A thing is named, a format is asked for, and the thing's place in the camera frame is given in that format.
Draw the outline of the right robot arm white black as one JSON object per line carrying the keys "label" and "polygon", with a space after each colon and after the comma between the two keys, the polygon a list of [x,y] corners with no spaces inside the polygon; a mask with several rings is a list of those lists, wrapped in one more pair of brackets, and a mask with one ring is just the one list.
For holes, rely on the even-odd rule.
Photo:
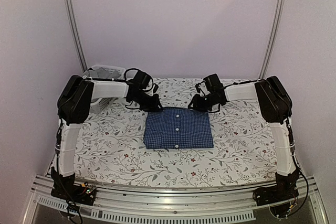
{"label": "right robot arm white black", "polygon": [[300,176],[295,163],[295,141],[291,128],[292,100],[276,76],[267,79],[234,82],[223,85],[217,74],[205,77],[195,85],[196,92],[188,105],[189,109],[212,113],[212,107],[224,106],[236,100],[257,100],[261,115],[269,124],[277,155],[276,181],[271,190],[276,201],[291,194],[292,186]]}

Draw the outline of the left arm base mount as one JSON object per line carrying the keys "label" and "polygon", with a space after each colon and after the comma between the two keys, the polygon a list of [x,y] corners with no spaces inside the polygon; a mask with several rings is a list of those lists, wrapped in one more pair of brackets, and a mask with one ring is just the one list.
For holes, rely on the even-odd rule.
{"label": "left arm base mount", "polygon": [[87,182],[74,184],[72,182],[54,182],[51,195],[71,202],[93,206],[96,199],[97,188]]}

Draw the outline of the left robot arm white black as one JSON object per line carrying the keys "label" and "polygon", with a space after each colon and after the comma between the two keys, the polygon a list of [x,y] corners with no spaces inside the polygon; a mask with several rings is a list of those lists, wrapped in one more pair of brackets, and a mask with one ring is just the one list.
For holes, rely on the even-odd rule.
{"label": "left robot arm white black", "polygon": [[74,179],[74,156],[76,142],[82,123],[89,116],[91,101],[100,98],[125,98],[129,103],[135,102],[139,110],[157,112],[163,109],[157,84],[148,89],[153,78],[139,70],[128,80],[85,78],[73,75],[68,80],[58,101],[59,128],[57,132],[55,152],[56,167],[54,174],[63,179]]}

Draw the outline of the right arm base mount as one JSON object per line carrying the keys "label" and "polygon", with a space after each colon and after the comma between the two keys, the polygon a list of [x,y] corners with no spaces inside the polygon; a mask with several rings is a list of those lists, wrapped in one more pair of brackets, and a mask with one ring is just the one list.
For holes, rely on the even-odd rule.
{"label": "right arm base mount", "polygon": [[296,183],[279,183],[270,187],[259,187],[253,191],[253,200],[257,206],[268,205],[299,196]]}

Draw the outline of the blue plaid long sleeve shirt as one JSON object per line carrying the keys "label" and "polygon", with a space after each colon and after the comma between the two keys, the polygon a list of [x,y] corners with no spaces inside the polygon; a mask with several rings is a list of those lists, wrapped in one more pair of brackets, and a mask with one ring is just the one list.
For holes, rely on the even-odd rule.
{"label": "blue plaid long sleeve shirt", "polygon": [[143,143],[147,149],[213,148],[209,115],[207,112],[174,107],[149,112]]}

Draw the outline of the white plastic basket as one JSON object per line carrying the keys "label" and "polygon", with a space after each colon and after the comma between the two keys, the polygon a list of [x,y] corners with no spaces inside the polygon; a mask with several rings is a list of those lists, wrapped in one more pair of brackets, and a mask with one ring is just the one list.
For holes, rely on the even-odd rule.
{"label": "white plastic basket", "polygon": [[84,79],[88,79],[94,83],[90,113],[99,114],[105,109],[112,98],[125,98],[128,92],[128,85],[123,82],[126,69],[107,65],[94,65],[90,68],[103,68],[111,73],[109,79],[87,77],[85,76],[85,72],[82,74]]}

